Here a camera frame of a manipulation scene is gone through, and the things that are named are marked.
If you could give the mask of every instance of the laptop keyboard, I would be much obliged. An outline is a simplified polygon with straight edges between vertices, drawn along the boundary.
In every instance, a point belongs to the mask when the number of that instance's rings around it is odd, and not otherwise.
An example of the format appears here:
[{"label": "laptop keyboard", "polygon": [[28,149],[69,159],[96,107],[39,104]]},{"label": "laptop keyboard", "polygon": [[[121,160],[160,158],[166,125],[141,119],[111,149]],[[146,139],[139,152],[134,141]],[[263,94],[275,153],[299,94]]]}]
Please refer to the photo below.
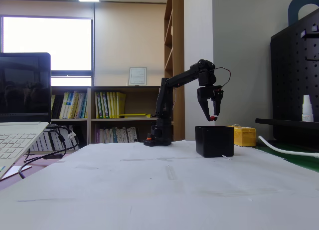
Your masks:
[{"label": "laptop keyboard", "polygon": [[0,159],[15,158],[36,133],[0,134]]}]

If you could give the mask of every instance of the black pegboard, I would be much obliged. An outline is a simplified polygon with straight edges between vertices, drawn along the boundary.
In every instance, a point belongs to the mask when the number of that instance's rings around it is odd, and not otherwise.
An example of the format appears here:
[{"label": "black pegboard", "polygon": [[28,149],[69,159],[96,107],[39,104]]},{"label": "black pegboard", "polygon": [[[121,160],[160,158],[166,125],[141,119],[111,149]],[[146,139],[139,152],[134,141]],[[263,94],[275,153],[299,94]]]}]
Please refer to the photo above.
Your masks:
[{"label": "black pegboard", "polygon": [[[319,25],[314,11],[271,39],[273,119],[302,120],[303,96],[310,95],[314,121],[319,122],[319,38],[301,38]],[[318,62],[307,61],[318,59]]]}]

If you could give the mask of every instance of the bookshelf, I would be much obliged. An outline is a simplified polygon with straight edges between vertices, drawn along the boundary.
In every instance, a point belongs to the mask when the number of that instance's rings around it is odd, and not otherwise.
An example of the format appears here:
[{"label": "bookshelf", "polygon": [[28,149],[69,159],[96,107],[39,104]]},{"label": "bookshelf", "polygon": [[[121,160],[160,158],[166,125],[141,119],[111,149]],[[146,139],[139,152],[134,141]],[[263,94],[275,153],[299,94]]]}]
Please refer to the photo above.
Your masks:
[{"label": "bookshelf", "polygon": [[[52,86],[51,94],[64,95],[65,92],[87,93],[88,87],[83,86]],[[80,140],[79,147],[82,148],[89,143],[89,121],[88,119],[51,119],[53,124],[57,125],[72,125],[74,133]]]},{"label": "bookshelf", "polygon": [[156,122],[156,118],[134,118],[134,119],[97,119],[95,110],[95,92],[121,92],[126,94],[125,110],[126,114],[147,113],[155,115],[156,102],[159,95],[159,86],[94,86],[88,88],[89,104],[89,143],[95,143],[95,133],[97,129],[110,129],[113,127],[138,129],[140,141],[146,139],[151,132],[151,125]]},{"label": "bookshelf", "polygon": [[[184,0],[167,0],[164,15],[164,77],[184,72]],[[184,86],[176,89],[172,115],[173,140],[185,139]]]}]

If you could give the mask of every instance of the white table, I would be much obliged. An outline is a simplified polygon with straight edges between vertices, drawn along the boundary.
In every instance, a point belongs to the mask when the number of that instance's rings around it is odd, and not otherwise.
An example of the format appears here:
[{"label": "white table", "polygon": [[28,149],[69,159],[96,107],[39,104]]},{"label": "white table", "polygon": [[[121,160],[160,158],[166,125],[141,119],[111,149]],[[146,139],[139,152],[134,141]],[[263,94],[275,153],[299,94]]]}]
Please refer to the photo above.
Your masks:
[{"label": "white table", "polygon": [[319,174],[252,148],[87,146],[0,192],[0,229],[317,230]]}]

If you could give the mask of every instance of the window frame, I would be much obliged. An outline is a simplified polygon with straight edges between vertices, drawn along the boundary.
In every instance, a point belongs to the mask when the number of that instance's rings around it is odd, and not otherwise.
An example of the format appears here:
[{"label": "window frame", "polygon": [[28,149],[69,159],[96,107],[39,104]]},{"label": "window frame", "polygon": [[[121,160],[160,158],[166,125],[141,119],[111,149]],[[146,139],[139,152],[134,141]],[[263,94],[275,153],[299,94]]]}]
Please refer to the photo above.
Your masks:
[{"label": "window frame", "polygon": [[89,19],[91,20],[91,70],[52,70],[51,77],[90,77],[91,86],[94,84],[95,76],[95,55],[94,55],[94,20],[88,17],[68,16],[41,16],[41,15],[7,15],[0,14],[0,53],[3,53],[3,18],[24,17],[24,18],[53,18],[53,19]]}]

